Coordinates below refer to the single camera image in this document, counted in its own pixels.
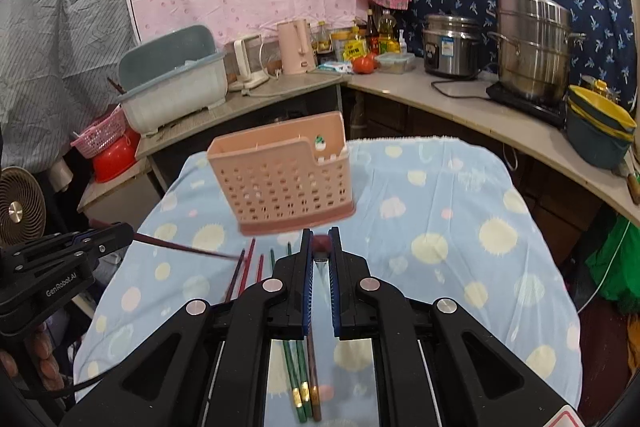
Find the person's left hand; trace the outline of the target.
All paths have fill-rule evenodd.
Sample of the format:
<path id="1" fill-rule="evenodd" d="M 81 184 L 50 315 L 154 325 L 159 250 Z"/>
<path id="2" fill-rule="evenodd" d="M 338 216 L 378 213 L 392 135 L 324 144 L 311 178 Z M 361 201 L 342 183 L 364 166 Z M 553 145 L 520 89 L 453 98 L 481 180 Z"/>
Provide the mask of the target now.
<path id="1" fill-rule="evenodd" d="M 64 388 L 60 367 L 53 355 L 51 338 L 47 331 L 47 324 L 36 326 L 25 338 L 24 343 L 29 353 L 32 364 L 38 371 L 43 387 L 49 391 L 58 391 Z"/>

